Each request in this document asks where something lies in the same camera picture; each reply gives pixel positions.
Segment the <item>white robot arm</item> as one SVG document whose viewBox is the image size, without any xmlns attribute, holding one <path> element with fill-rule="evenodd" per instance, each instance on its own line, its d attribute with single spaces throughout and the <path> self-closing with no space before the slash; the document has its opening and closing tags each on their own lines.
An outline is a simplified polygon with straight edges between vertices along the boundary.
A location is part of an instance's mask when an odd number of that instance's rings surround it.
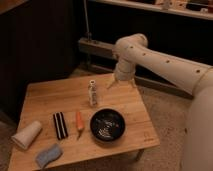
<svg viewBox="0 0 213 171">
<path fill-rule="evenodd" d="M 118 39 L 113 54 L 118 58 L 112 81 L 134 79 L 141 65 L 194 97 L 189 108 L 181 159 L 181 171 L 213 171 L 213 66 L 147 48 L 143 34 Z"/>
</svg>

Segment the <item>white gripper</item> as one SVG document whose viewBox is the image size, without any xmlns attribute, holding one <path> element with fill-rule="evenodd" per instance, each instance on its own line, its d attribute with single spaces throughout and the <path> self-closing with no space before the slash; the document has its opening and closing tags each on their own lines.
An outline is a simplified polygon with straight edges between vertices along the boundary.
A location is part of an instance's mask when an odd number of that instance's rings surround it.
<svg viewBox="0 0 213 171">
<path fill-rule="evenodd" d="M 137 88 L 135 80 L 133 79 L 135 75 L 135 65 L 133 63 L 127 61 L 119 61 L 116 64 L 114 76 L 117 79 L 109 80 L 107 84 L 107 89 L 110 89 L 113 85 L 118 83 L 119 81 L 129 81 L 133 88 Z"/>
</svg>

